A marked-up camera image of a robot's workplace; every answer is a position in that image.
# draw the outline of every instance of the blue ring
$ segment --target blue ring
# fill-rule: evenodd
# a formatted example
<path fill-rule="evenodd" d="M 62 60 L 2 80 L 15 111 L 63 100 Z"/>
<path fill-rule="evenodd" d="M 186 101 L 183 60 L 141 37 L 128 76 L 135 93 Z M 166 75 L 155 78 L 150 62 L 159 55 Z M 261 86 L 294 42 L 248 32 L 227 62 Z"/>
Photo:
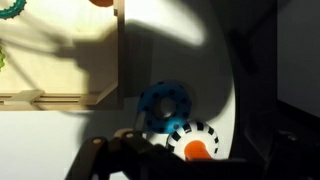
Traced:
<path fill-rule="evenodd" d="M 159 119 L 153 113 L 158 101 L 171 98 L 176 112 L 167 119 Z M 159 82 L 147 88 L 140 96 L 138 113 L 145 111 L 145 128 L 156 133 L 171 134 L 186 123 L 192 102 L 182 86 L 174 82 Z"/>

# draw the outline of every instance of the black and white striped disc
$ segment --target black and white striped disc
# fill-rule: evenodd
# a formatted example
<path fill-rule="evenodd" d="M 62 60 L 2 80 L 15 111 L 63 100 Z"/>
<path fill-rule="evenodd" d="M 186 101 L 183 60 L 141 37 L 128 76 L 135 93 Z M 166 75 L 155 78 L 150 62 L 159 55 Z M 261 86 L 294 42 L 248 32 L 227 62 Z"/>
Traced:
<path fill-rule="evenodd" d="M 192 141 L 203 142 L 212 158 L 218 152 L 219 138 L 215 130 L 206 123 L 196 121 L 188 122 L 170 134 L 167 140 L 167 148 L 185 160 L 184 149 Z"/>

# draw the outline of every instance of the toy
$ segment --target toy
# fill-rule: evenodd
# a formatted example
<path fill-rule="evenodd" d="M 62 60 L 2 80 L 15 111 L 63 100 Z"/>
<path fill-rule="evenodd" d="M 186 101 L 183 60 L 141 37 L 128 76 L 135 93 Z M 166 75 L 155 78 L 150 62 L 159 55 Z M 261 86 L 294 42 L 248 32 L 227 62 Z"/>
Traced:
<path fill-rule="evenodd" d="M 15 16 L 21 13 L 26 3 L 27 3 L 26 0 L 16 0 L 13 6 L 9 7 L 8 9 L 0 10 L 0 18 L 1 19 L 14 18 Z"/>
<path fill-rule="evenodd" d="M 191 121 L 170 134 L 167 148 L 184 160 L 213 159 L 219 138 L 215 130 L 203 122 Z"/>
<path fill-rule="evenodd" d="M 157 116 L 156 107 L 164 99 L 173 102 L 174 112 Z M 146 128 L 156 133 L 170 134 L 186 123 L 191 111 L 191 100 L 184 88 L 175 82 L 159 82 L 140 96 L 138 113 L 146 112 Z"/>
<path fill-rule="evenodd" d="M 5 63 L 3 62 L 5 57 L 6 56 L 2 52 L 2 47 L 0 46 L 0 71 L 1 71 L 1 68 L 4 67 L 4 65 L 5 65 Z"/>

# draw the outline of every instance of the orange object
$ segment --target orange object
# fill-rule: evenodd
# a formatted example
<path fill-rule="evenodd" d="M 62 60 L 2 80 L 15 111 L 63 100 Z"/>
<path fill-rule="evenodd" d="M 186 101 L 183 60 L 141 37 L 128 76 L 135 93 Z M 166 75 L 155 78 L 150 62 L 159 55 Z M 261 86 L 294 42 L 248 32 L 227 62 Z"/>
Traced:
<path fill-rule="evenodd" d="M 212 159 L 206 145 L 201 141 L 192 141 L 184 149 L 187 161 L 194 159 Z"/>
<path fill-rule="evenodd" d="M 109 7 L 113 5 L 113 0 L 90 0 L 90 2 L 99 7 Z"/>

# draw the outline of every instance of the wooden frame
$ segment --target wooden frame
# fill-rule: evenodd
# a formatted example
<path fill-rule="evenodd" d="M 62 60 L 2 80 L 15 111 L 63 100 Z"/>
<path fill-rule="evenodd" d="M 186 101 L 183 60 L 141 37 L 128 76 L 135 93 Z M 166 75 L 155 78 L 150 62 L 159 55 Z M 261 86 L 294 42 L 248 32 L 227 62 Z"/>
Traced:
<path fill-rule="evenodd" d="M 123 108 L 124 0 L 114 0 L 118 33 L 118 80 L 97 94 L 45 93 L 43 90 L 22 90 L 0 93 L 1 111 L 30 110 L 110 110 Z"/>

